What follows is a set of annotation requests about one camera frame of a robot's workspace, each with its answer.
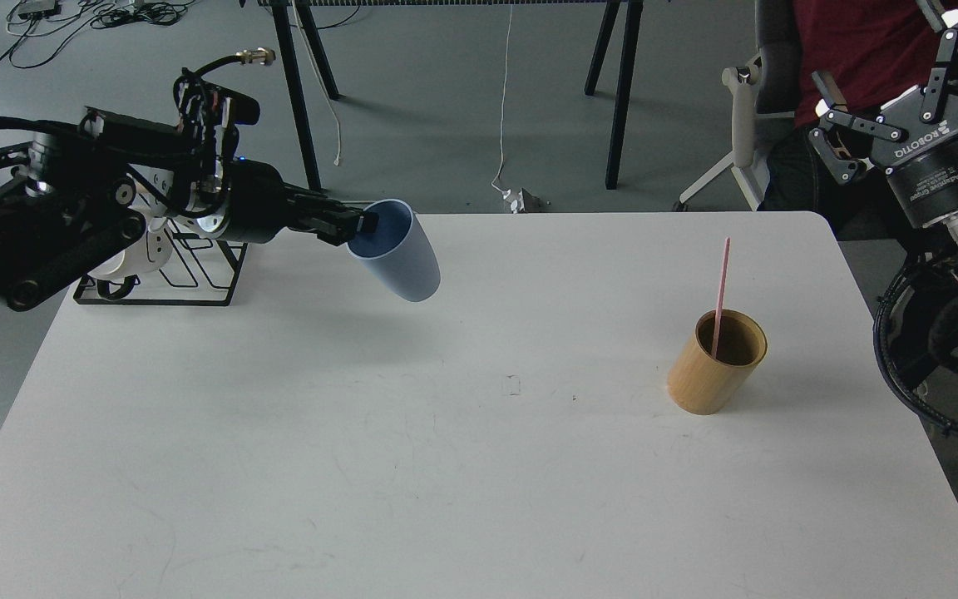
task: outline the person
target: person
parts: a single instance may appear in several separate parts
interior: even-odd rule
[[[821,98],[811,73],[830,72],[849,112],[874,117],[882,103],[929,78],[940,35],[916,0],[791,0],[787,5],[801,48],[799,102],[793,131],[768,153],[771,179],[759,209],[810,210],[824,216],[839,239],[892,236],[915,249],[925,236],[912,230],[885,176],[871,170],[861,181],[840,186],[809,143]],[[946,0],[944,8],[958,8],[958,1]],[[870,140],[839,136],[854,156],[867,158]],[[847,230],[849,223],[856,231]]]

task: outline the blue plastic cup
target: blue plastic cup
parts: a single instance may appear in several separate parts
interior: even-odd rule
[[[373,232],[354,236],[349,253],[404,300],[422,302],[434,295],[442,274],[412,208],[401,200],[381,200],[365,212],[379,215],[379,223]]]

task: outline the black pants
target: black pants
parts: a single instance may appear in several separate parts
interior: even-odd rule
[[[771,182],[760,210],[807,210],[818,213],[840,235],[849,221],[870,220],[863,226],[868,235],[857,239],[894,238],[906,249],[921,243],[893,195],[885,174],[868,171],[848,186],[837,184],[808,140],[812,126],[798,126],[768,153]],[[866,158],[866,139],[845,140],[853,156]]]

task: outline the cable connector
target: cable connector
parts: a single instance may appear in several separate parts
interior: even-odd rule
[[[268,66],[276,61],[276,51],[269,50],[267,48],[243,50],[236,52],[235,56],[239,58],[239,63],[242,64],[261,63],[265,66]]]
[[[505,198],[506,208],[513,215],[525,215],[528,212],[542,212],[543,205],[549,205],[548,201],[533,196],[528,190],[520,187],[519,191],[508,190],[502,192],[501,197]]]

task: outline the gray floor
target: gray floor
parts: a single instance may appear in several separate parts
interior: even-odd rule
[[[75,2],[66,1],[66,12]],[[174,27],[137,26],[77,35],[51,64],[31,71],[0,65],[0,114],[77,121],[84,105],[174,121],[170,84],[246,47],[274,47],[270,16],[251,2],[204,0]],[[12,38],[3,31],[0,53]],[[727,150],[730,98],[725,66],[753,53],[752,3],[650,2],[643,16],[620,188],[605,190],[612,91],[622,17],[596,97],[582,95],[596,38],[597,5],[521,5],[513,10],[506,94],[503,186],[527,187],[551,211],[664,211]],[[316,8],[335,22],[351,8]],[[334,166],[335,125],[311,69],[304,68],[320,175],[340,200],[402,197],[421,212],[501,212],[491,178],[499,161],[501,85],[508,7],[366,7],[346,27],[323,32],[346,96],[343,160]],[[58,37],[26,42],[19,63],[49,56]],[[299,49],[304,46],[298,42]],[[262,122],[244,129],[240,150],[304,183],[279,65],[228,67],[210,77],[262,103]],[[5,141],[23,136],[0,134]],[[693,210],[744,210],[723,176]],[[843,244],[864,296],[878,295],[901,260],[895,244]],[[0,307],[0,424],[53,316]],[[936,380],[934,397],[958,401],[958,382]],[[935,440],[958,497],[958,443]]]

